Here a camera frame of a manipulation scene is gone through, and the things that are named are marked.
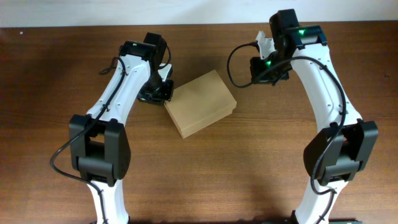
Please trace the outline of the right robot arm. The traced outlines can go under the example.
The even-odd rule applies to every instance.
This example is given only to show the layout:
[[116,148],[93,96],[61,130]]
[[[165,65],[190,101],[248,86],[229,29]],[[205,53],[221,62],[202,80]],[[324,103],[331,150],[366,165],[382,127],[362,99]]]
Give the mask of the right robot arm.
[[256,38],[259,57],[251,59],[251,83],[275,85],[293,70],[307,93],[317,135],[303,161],[309,181],[289,223],[329,223],[341,191],[366,167],[378,137],[373,121],[364,121],[349,101],[333,68],[320,26],[300,26],[294,9],[279,10],[269,20],[272,38]]

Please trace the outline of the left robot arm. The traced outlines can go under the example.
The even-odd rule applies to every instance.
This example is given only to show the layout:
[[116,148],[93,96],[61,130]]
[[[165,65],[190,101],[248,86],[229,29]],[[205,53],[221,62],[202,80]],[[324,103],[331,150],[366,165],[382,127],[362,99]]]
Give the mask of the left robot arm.
[[105,91],[85,115],[73,115],[69,124],[74,170],[93,194],[98,223],[128,223],[123,178],[131,161],[126,121],[135,101],[162,105],[170,101],[174,83],[166,40],[147,33],[143,42],[125,41],[111,65]]

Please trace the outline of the brown cardboard box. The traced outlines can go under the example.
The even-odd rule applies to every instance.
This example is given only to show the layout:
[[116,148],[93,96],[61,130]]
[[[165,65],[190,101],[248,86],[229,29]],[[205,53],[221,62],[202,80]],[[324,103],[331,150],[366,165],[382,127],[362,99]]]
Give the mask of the brown cardboard box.
[[230,115],[237,101],[216,70],[176,89],[165,108],[182,138]]

